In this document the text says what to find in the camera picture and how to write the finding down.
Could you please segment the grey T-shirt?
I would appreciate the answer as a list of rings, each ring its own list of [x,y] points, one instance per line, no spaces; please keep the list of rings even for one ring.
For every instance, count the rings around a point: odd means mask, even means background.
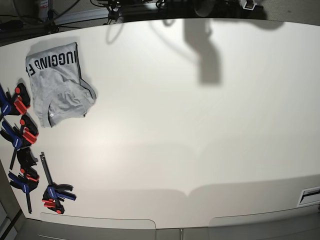
[[[29,54],[25,67],[32,103],[41,127],[82,118],[96,103],[94,89],[82,79],[78,45],[72,42]]]

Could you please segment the lone blue bar clamp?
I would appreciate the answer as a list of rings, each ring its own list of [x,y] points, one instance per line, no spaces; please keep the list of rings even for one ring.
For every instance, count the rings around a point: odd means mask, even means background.
[[[75,201],[77,199],[77,196],[72,193],[73,186],[69,184],[56,184],[50,174],[44,152],[41,152],[40,160],[48,182],[48,186],[43,193],[41,201],[43,202],[44,207],[59,215],[63,215],[65,213],[65,208],[62,202],[64,202],[65,199],[71,201]]]

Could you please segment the top blue bar clamp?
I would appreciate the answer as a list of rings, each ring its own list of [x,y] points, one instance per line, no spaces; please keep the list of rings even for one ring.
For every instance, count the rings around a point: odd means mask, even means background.
[[[30,107],[31,98],[26,86],[21,82],[15,89],[13,95],[10,92],[4,92],[0,87],[0,120],[4,116],[20,116],[27,112]]]

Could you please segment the white label plate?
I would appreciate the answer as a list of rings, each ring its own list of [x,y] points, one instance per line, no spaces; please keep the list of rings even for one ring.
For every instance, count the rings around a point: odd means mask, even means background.
[[[297,207],[306,207],[320,203],[320,187],[303,189],[298,199]]]

